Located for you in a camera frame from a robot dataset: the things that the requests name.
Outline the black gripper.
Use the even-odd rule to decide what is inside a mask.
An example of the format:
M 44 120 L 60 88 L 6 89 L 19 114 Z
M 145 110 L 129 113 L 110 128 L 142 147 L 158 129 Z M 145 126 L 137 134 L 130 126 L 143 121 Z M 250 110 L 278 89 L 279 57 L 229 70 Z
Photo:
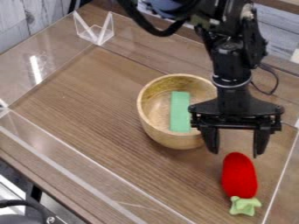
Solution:
M 250 82 L 251 79 L 238 82 L 213 78 L 218 97 L 189 107 L 191 126 L 201 130 L 213 154 L 221 149 L 218 129 L 254 130 L 254 158 L 265 154 L 270 135 L 282 130 L 285 108 L 254 97 Z

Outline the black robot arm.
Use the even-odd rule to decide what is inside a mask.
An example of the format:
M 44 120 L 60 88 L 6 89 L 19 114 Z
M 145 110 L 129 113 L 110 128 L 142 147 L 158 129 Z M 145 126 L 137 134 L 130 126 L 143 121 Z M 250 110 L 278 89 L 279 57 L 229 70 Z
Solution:
M 285 108 L 258 99 L 249 89 L 253 70 L 267 55 L 254 1 L 149 0 L 149 4 L 163 18 L 194 23 L 210 54 L 218 97 L 189 107 L 191 126 L 210 152 L 219 152 L 221 130 L 253 130 L 253 153 L 262 155 L 270 136 L 282 129 Z

